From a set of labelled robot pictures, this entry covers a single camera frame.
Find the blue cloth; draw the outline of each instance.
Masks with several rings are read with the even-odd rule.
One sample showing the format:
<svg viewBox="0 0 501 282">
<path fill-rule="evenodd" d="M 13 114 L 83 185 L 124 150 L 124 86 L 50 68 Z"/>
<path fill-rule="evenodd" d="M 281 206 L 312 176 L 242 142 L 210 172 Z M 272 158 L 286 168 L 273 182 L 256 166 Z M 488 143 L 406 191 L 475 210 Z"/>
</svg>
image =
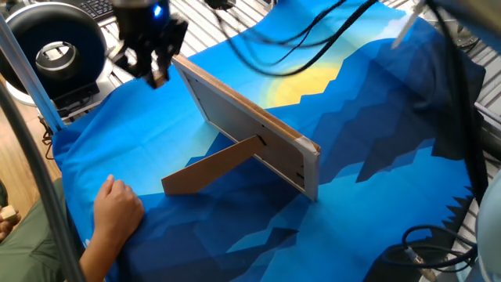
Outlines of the blue cloth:
<svg viewBox="0 0 501 282">
<path fill-rule="evenodd" d="M 344 3 L 307 42 L 330 36 L 361 3 Z M 287 38 L 328 5 L 282 0 L 255 28 Z M 292 78 L 248 70 L 226 43 L 191 58 L 322 147 L 316 203 L 254 159 L 197 195 L 166 197 L 163 177 L 232 144 L 204 123 L 174 68 L 162 88 L 130 81 L 58 132 L 54 154 L 84 244 L 92 236 L 93 201 L 109 174 L 131 185 L 145 205 L 142 225 L 108 280 L 361 281 L 407 228 L 457 228 L 471 191 L 444 44 L 418 20 L 391 50 L 408 16 L 377 3 L 311 70 Z M 235 41 L 245 49 L 241 37 Z M 266 61 L 287 52 L 252 47 Z M 273 70 L 297 68 L 318 50 L 299 50 Z M 464 62 L 475 97 L 485 71 Z"/>
</svg>

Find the human hand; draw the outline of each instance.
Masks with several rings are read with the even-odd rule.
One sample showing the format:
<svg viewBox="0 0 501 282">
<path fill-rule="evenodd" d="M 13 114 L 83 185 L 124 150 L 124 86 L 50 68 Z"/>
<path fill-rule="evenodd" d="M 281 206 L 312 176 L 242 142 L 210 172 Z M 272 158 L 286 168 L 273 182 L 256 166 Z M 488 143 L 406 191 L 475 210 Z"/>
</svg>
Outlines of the human hand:
<svg viewBox="0 0 501 282">
<path fill-rule="evenodd" d="M 16 210 L 16 217 L 10 220 L 4 220 L 0 216 L 0 242 L 4 241 L 7 236 L 13 231 L 14 226 L 21 221 L 21 215 L 19 211 Z"/>
<path fill-rule="evenodd" d="M 108 240 L 121 249 L 138 228 L 144 207 L 138 196 L 122 180 L 112 175 L 101 186 L 94 201 L 94 237 Z"/>
</svg>

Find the keyboard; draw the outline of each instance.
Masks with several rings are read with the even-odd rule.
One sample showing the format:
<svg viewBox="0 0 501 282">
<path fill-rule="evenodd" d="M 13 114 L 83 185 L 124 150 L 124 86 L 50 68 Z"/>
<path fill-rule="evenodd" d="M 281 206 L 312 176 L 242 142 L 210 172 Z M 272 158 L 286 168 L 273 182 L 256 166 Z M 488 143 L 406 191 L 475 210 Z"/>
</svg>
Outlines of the keyboard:
<svg viewBox="0 0 501 282">
<path fill-rule="evenodd" d="M 98 22 L 113 15 L 110 0 L 84 0 L 78 4 L 78 7 Z"/>
</svg>

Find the person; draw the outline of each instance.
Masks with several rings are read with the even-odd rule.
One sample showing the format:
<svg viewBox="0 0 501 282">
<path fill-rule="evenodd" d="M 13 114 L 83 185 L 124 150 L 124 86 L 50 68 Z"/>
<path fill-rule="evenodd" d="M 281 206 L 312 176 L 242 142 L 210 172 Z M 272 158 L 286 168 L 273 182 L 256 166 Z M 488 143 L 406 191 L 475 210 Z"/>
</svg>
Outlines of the person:
<svg viewBox="0 0 501 282">
<path fill-rule="evenodd" d="M 61 179 L 54 187 L 66 207 Z M 0 204 L 7 203 L 0 185 Z M 122 180 L 112 175 L 101 186 L 94 201 L 94 233 L 80 258 L 88 282 L 102 282 L 128 238 L 138 228 L 144 207 L 138 196 Z M 20 216 L 11 222 L 0 217 L 0 281 L 62 282 L 61 263 L 52 239 L 43 205 L 38 200 L 13 231 Z"/>
</svg>

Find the blue light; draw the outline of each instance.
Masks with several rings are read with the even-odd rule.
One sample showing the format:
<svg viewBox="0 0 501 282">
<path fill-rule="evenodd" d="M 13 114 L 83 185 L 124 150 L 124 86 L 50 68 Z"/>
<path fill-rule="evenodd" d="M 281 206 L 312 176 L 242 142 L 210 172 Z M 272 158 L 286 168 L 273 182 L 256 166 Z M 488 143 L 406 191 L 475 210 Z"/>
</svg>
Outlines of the blue light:
<svg viewBox="0 0 501 282">
<path fill-rule="evenodd" d="M 159 17 L 162 14 L 162 7 L 159 5 L 155 5 L 155 9 L 153 10 L 155 17 Z"/>
</svg>

